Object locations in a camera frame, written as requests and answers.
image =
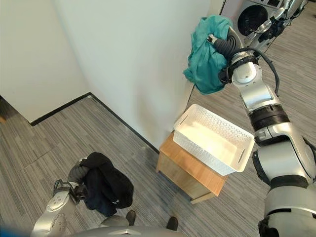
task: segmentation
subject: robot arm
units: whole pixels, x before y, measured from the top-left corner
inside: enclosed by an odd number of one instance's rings
[[[296,14],[304,9],[307,0],[284,0],[280,7],[268,20],[247,36],[245,45],[260,49],[273,37],[279,36]]]
[[[253,154],[253,163],[258,177],[271,187],[265,199],[265,219],[258,225],[260,235],[316,236],[315,151],[290,122],[276,95],[277,88],[274,92],[262,81],[262,70],[252,53],[257,50],[236,50],[213,35],[208,41],[228,60],[219,77],[240,91],[260,146]]]
[[[68,182],[56,181],[53,198],[48,202],[43,215],[36,221],[31,233],[32,237],[57,237],[66,230],[67,218],[79,201],[87,196],[81,180],[89,169],[78,164],[71,169]]]

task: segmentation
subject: gray carpet floor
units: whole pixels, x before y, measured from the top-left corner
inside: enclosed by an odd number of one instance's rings
[[[316,4],[310,3],[267,55],[281,79],[280,100],[302,134],[316,143]],[[261,62],[263,78],[272,87],[273,75]],[[252,131],[237,90],[227,85],[212,95],[194,90],[189,104],[200,104]],[[190,198],[161,173],[158,154],[93,98],[62,110],[31,127],[1,100],[0,222],[30,232],[51,198],[56,179],[66,179],[75,162],[93,151],[106,154],[135,186],[130,209],[136,225],[164,227],[170,216],[188,236],[258,236],[264,198],[269,187],[256,175],[251,161],[243,173],[229,176],[219,197],[191,205]],[[96,228],[104,217],[81,203],[68,221],[67,233]]]

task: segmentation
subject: white plastic basket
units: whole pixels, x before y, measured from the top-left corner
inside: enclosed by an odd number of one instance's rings
[[[196,104],[175,123],[173,141],[223,176],[243,172],[254,146],[252,134]]]

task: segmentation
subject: teal shirt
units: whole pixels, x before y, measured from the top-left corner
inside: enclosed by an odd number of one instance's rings
[[[216,52],[214,46],[206,39],[213,34],[219,39],[226,40],[231,25],[229,18],[211,15],[201,18],[191,34],[192,50],[188,57],[189,67],[183,74],[202,94],[214,93],[224,88],[218,78],[218,73],[226,67],[226,59]]]

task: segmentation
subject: person's foot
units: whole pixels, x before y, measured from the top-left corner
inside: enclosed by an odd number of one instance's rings
[[[172,231],[177,231],[178,229],[178,219],[174,216],[170,217],[168,224],[167,224],[167,229],[172,230]]]
[[[133,226],[136,219],[136,212],[131,210],[127,213],[126,219],[128,220],[128,225]]]

